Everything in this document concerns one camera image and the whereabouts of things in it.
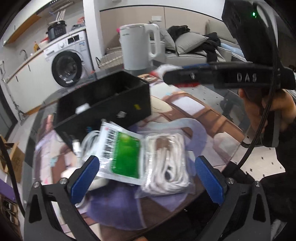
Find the person's right hand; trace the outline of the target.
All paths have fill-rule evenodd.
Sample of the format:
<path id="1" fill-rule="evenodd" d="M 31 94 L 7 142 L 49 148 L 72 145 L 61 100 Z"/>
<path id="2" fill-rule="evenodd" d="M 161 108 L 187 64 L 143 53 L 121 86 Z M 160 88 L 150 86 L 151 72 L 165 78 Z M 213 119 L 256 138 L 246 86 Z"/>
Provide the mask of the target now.
<path id="1" fill-rule="evenodd" d="M 263 98 L 261 104 L 256 104 L 247 97 L 245 91 L 241 88 L 238 90 L 238 95 L 244 102 L 245 111 L 252 128 L 257 131 L 268 97 Z M 295 119 L 295 102 L 291 94 L 286 90 L 281 90 L 273 97 L 270 111 L 277 110 L 281 113 L 280 130 L 284 131 Z"/>

